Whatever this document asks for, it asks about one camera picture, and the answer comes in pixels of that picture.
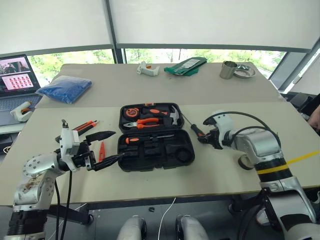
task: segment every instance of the laptop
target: laptop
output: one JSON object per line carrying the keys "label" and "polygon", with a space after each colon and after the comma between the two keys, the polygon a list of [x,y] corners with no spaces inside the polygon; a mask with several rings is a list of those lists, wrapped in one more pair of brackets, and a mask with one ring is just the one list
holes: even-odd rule
{"label": "laptop", "polygon": [[20,124],[10,111],[26,101],[34,109],[41,96],[39,82],[25,54],[0,57],[0,126]]}

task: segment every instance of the laptop keyboard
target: laptop keyboard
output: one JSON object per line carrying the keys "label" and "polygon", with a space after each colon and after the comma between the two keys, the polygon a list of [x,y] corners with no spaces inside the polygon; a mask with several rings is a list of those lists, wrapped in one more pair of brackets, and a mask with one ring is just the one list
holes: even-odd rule
{"label": "laptop keyboard", "polygon": [[31,101],[32,103],[29,108],[34,108],[35,105],[39,102],[40,98],[41,96],[34,95],[0,99],[0,112],[9,112],[26,101]]}

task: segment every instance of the white cable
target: white cable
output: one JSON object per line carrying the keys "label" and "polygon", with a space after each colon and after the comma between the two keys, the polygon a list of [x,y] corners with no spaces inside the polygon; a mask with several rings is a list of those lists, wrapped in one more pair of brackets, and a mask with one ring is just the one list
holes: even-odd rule
{"label": "white cable", "polygon": [[5,154],[7,154],[7,153],[9,152],[10,148],[11,148],[11,146],[6,146],[6,147],[3,149],[3,152],[4,152]]}
{"label": "white cable", "polygon": [[[77,207],[75,210],[78,210],[79,208],[82,208],[84,205],[86,205],[86,203],[85,203],[85,204],[82,204],[80,207]],[[54,230],[54,232],[53,232],[52,235],[48,238],[48,240],[50,240],[50,239],[55,235],[55,233],[56,233],[56,230]]]}
{"label": "white cable", "polygon": [[161,225],[162,225],[162,221],[164,220],[165,215],[167,214],[167,212],[170,210],[170,208],[172,207],[172,205],[175,203],[176,201],[176,197],[173,199],[173,202],[171,203],[170,207],[168,207],[168,209],[164,212],[162,218],[161,218],[161,222],[160,222],[160,226],[159,226],[159,232],[158,232],[158,240],[160,240],[160,230],[161,230]]}

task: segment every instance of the laptop screen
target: laptop screen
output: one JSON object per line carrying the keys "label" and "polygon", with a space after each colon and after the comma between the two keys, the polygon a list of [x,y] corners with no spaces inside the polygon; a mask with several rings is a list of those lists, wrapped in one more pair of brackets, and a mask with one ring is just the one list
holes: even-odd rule
{"label": "laptop screen", "polygon": [[25,54],[0,57],[0,98],[31,94],[39,88]]}

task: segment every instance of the stainless steel cup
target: stainless steel cup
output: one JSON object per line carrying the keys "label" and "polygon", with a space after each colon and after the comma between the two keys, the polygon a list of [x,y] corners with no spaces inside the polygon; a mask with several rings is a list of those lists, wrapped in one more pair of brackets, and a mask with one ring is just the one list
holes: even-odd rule
{"label": "stainless steel cup", "polygon": [[224,61],[222,63],[220,77],[223,79],[230,79],[238,67],[238,64],[236,64],[234,61]]}

